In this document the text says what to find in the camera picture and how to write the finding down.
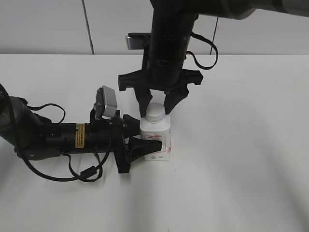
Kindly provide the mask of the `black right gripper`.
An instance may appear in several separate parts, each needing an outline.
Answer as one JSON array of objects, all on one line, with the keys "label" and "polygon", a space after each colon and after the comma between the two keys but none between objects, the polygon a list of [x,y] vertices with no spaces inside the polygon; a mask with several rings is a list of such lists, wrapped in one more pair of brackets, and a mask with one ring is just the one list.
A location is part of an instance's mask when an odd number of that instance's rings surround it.
[{"label": "black right gripper", "polygon": [[160,49],[162,57],[152,47],[143,48],[142,68],[118,76],[118,88],[125,91],[134,88],[141,118],[146,116],[152,100],[150,89],[165,91],[165,114],[188,97],[187,84],[201,85],[202,74],[197,70],[183,69],[186,47]]}]

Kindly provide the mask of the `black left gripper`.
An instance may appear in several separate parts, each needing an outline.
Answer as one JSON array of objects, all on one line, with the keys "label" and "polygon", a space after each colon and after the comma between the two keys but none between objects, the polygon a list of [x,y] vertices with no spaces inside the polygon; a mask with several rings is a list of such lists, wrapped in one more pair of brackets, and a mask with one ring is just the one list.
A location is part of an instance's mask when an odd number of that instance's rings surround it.
[{"label": "black left gripper", "polygon": [[[161,151],[162,142],[159,140],[142,140],[140,136],[140,121],[130,115],[120,117],[117,110],[112,118],[95,119],[96,112],[90,112],[89,137],[94,153],[104,153],[104,158],[97,165],[101,168],[110,153],[114,154],[118,173],[130,172],[131,164],[145,155]],[[126,150],[125,138],[129,138]]]}]

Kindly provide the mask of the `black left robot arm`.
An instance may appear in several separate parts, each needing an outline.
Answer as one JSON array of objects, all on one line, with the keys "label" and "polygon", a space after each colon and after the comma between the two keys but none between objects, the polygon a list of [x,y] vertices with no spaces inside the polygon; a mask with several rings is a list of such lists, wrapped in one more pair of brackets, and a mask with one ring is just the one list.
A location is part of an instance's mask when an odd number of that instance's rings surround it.
[{"label": "black left robot arm", "polygon": [[64,154],[112,152],[120,174],[129,173],[131,163],[140,157],[160,151],[162,142],[142,140],[139,120],[116,111],[110,119],[95,119],[90,123],[53,123],[35,114],[36,108],[27,101],[10,97],[20,145],[28,160],[44,160]]}]

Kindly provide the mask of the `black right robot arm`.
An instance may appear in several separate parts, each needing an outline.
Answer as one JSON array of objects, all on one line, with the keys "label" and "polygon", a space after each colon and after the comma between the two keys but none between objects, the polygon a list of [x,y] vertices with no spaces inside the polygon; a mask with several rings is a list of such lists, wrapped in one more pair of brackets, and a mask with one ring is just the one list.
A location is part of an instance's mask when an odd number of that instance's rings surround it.
[{"label": "black right robot arm", "polygon": [[202,70],[183,68],[191,38],[208,45],[213,42],[193,32],[200,15],[243,20],[255,10],[280,12],[289,15],[308,16],[306,0],[153,0],[152,28],[149,33],[129,33],[126,37],[130,50],[142,50],[140,70],[118,76],[120,91],[134,89],[139,104],[140,116],[145,117],[152,99],[151,91],[165,93],[164,113],[170,114],[174,107],[185,99],[188,85],[200,85]]}]

